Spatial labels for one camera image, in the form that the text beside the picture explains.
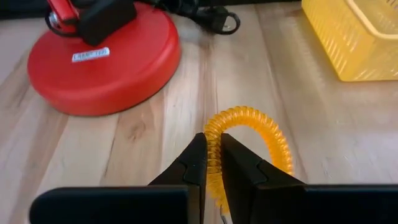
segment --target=power cord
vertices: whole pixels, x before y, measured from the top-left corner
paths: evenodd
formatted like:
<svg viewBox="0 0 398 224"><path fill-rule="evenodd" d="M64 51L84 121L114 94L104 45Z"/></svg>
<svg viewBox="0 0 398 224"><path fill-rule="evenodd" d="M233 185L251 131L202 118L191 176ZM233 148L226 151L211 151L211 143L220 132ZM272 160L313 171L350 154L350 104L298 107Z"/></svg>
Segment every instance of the power cord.
<svg viewBox="0 0 398 224"><path fill-rule="evenodd" d="M198 3L195 0L191 3L187 2L186 0L178 0L177 5L171 0L158 0L155 3L150 2L150 0L140 1L147 4L152 4L161 10L190 18L200 27L215 34L230 35L235 33L241 26L241 21L238 15L233 12L229 12L223 6L211 6L199 9ZM234 19L234 29L224 29L226 27L225 23L228 17L232 17L232 19Z"/></svg>
<svg viewBox="0 0 398 224"><path fill-rule="evenodd" d="M72 4L79 8L84 9L90 7L97 0L72 0ZM187 2L189 0L138 0L140 2L153 5L163 11L170 12L179 16L187 17L194 22L196 22L200 27L207 30L208 32L221 35L230 35L235 33L241 26L241 21L233 12L229 12L223 6L211 6L205 8L199 8L197 0L192 0L193 2ZM77 33L65 33L57 29L51 24L50 21L51 8L47 11L45 15L45 22L49 29L62 37L77 37ZM235 21L235 28L226 28L226 20L228 17L232 17Z"/></svg>

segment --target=orange spiral cord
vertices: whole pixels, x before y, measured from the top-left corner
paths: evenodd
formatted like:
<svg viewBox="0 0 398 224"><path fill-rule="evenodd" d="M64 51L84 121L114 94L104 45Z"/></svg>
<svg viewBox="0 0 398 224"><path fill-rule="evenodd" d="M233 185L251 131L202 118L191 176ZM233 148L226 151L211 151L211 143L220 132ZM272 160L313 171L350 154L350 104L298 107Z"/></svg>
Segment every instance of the orange spiral cord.
<svg viewBox="0 0 398 224"><path fill-rule="evenodd" d="M206 189L216 199L217 206L222 207L223 213L229 212L229 207L221 170L221 134L238 125L256 130L268 146L274 166L293 175L292 156L286 138L270 117L246 106L237 106L214 115L205 125L208 151Z"/></svg>

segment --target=yellow plastic basket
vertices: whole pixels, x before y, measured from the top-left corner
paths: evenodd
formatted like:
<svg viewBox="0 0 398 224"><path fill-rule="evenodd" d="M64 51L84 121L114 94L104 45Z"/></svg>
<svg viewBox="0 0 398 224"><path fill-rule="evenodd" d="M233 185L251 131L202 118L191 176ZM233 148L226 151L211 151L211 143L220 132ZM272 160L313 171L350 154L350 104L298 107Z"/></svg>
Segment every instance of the yellow plastic basket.
<svg viewBox="0 0 398 224"><path fill-rule="evenodd" d="M343 81L398 80L398 0L302 0Z"/></svg>

